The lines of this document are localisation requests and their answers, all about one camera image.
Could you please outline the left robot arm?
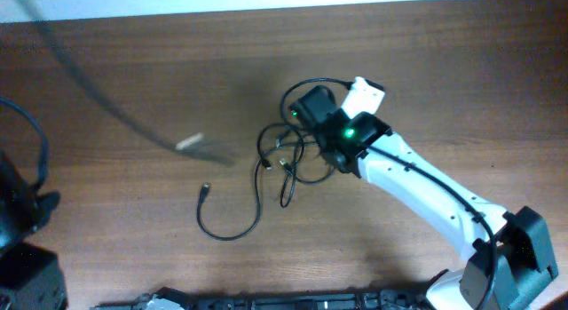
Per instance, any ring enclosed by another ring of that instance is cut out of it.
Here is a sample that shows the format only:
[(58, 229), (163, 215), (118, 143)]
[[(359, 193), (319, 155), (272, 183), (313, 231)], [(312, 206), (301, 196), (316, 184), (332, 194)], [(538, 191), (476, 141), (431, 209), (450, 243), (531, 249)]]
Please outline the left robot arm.
[(45, 227), (60, 193), (39, 194), (1, 154), (1, 307), (4, 310), (68, 308), (58, 255), (26, 239)]

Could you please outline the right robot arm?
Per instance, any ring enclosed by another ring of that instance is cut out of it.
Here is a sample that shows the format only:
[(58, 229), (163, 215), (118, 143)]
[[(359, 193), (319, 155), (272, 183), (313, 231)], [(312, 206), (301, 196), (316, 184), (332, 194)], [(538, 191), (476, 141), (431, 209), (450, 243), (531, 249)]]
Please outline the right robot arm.
[(342, 104), (319, 85), (289, 110), (343, 173), (399, 199), (451, 243), (466, 266), (426, 290), (435, 309), (525, 309), (559, 275), (548, 225), (529, 207), (512, 213), (469, 191), (418, 155), (376, 117), (385, 91), (359, 77)]

